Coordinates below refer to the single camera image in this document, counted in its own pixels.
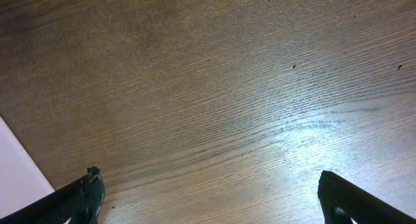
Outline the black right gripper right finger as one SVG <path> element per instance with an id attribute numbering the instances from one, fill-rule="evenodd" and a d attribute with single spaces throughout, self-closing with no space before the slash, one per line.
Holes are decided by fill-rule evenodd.
<path id="1" fill-rule="evenodd" d="M 318 199 L 325 224 L 405 223 L 415 218 L 397 210 L 332 171 L 323 171 L 318 182 Z"/>

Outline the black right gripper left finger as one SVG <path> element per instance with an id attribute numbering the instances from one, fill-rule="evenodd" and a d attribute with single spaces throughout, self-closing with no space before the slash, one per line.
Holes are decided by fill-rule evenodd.
<path id="1" fill-rule="evenodd" d="M 100 169 L 91 167 L 80 179 L 1 218 L 1 224 L 96 224 L 104 199 Z"/>

